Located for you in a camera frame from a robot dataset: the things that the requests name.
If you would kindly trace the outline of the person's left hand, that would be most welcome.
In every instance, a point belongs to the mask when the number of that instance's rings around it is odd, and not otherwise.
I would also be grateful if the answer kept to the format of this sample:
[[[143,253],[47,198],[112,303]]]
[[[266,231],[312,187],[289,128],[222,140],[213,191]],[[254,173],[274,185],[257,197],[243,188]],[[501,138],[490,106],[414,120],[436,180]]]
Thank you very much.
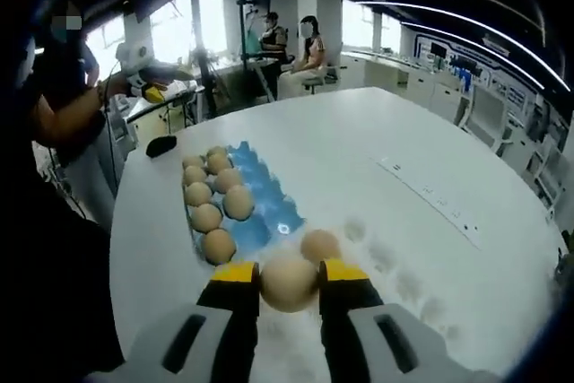
[[[127,95],[131,89],[131,84],[122,73],[111,75],[100,84],[103,97],[108,100],[117,94]]]

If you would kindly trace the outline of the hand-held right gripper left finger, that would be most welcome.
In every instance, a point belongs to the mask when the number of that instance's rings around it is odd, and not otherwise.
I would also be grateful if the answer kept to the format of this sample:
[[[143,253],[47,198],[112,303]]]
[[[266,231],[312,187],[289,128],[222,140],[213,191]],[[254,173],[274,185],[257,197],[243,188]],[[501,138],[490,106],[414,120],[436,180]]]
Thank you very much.
[[[256,262],[216,268],[197,302],[142,330],[126,361],[86,382],[248,382],[257,346]]]

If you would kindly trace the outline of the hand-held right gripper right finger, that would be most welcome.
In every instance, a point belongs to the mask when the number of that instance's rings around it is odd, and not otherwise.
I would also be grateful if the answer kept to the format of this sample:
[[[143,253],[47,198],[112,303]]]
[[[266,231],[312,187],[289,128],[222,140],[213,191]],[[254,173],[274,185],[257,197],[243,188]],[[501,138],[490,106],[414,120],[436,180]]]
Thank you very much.
[[[443,337],[412,313],[384,303],[358,266],[319,264],[321,341],[333,382],[498,382],[448,356]]]

